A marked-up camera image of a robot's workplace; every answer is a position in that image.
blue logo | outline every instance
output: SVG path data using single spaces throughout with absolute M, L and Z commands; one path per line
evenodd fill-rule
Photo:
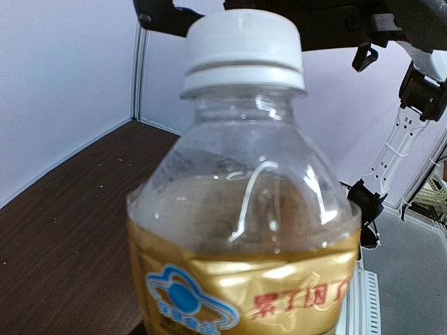
M 206 295 L 190 274 L 174 265 L 166 265 L 161 274 L 148 274 L 146 285 L 161 314 L 200 334 L 219 335 L 220 330 L 231 329 L 239 322 L 236 308 Z M 167 293 L 171 304 L 163 300 L 159 290 Z M 198 320 L 195 315 L 203 307 L 219 318 L 212 322 Z

wooden table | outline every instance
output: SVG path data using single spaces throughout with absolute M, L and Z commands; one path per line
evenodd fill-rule
M 130 122 L 0 210 L 1 335 L 121 335 L 141 321 L 125 197 L 176 139 Z

bottle neck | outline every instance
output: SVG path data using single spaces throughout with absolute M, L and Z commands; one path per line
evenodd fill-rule
M 294 122 L 292 91 L 266 87 L 206 89 L 197 95 L 196 121 Z

white shelf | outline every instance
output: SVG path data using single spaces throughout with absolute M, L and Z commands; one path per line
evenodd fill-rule
M 381 335 L 377 275 L 359 262 L 343 303 L 337 335 Z

plastic water bottle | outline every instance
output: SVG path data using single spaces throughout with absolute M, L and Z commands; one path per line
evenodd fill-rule
M 360 213 L 295 122 L 297 29 L 230 10 L 198 20 L 186 46 L 195 121 L 128 198 L 148 333 L 333 334 Z

